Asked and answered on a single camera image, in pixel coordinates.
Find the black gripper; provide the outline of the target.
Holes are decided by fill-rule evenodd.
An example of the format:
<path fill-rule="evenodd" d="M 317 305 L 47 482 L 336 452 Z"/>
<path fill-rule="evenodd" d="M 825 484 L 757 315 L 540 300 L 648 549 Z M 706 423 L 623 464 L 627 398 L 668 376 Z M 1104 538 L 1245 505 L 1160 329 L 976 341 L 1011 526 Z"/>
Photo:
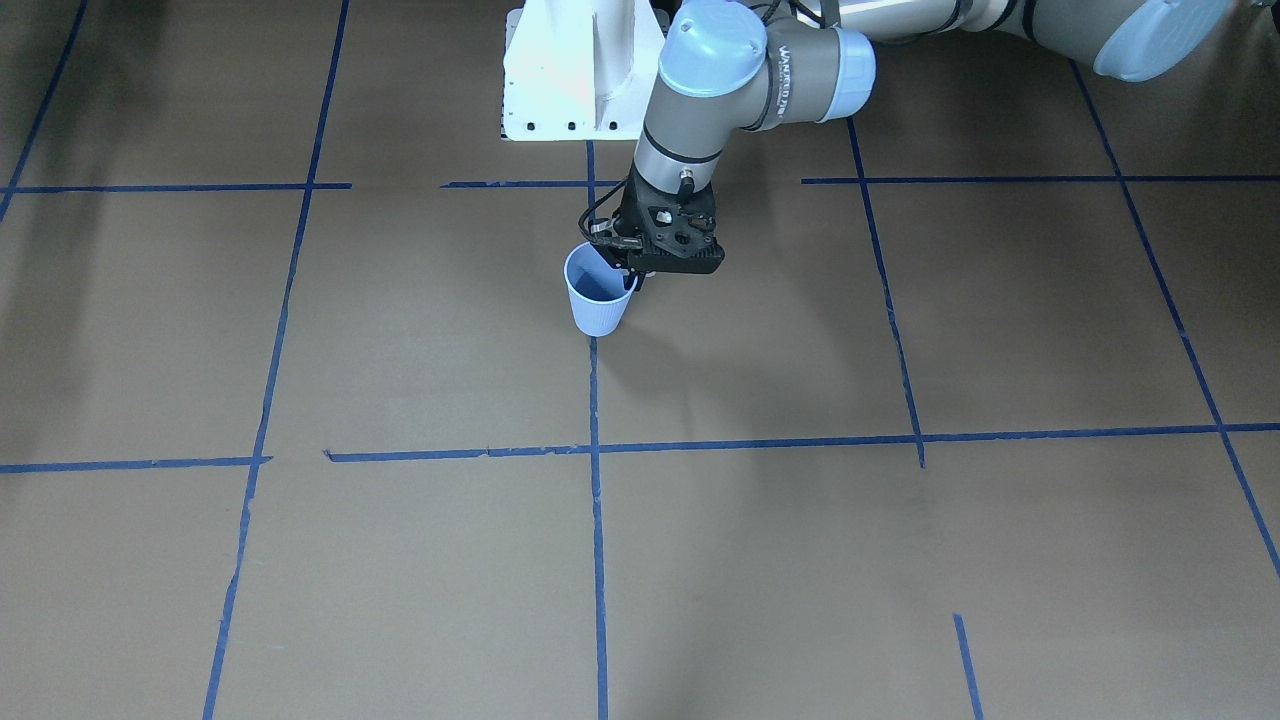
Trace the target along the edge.
<path fill-rule="evenodd" d="M 689 196 L 667 193 L 641 176 L 628 176 L 612 217 L 630 259 L 717 259 L 716 192 L 712 184 Z M 640 291 L 645 274 L 625 273 L 626 295 Z"/>

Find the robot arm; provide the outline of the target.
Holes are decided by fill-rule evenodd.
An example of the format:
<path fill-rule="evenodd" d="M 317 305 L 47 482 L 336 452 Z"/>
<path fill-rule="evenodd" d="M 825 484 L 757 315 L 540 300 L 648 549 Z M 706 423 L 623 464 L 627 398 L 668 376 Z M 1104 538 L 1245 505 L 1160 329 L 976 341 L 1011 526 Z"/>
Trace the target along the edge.
<path fill-rule="evenodd" d="M 732 133 L 859 111 L 874 42 L 954 29 L 1014 35 L 1094 73 L 1152 79 L 1199 46 L 1225 1 L 685 1 L 657 61 L 634 161 L 607 220 L 582 222 L 625 292 L 657 273 L 710 274 L 713 174 Z"/>

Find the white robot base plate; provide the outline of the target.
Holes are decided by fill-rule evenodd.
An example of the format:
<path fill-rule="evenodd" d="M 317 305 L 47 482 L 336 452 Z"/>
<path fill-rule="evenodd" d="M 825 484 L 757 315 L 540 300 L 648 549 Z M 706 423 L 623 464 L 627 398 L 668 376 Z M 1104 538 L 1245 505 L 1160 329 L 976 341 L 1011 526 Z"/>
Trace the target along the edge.
<path fill-rule="evenodd" d="M 635 141 L 669 13 L 649 1 L 526 1 L 506 17 L 502 133 Z"/>

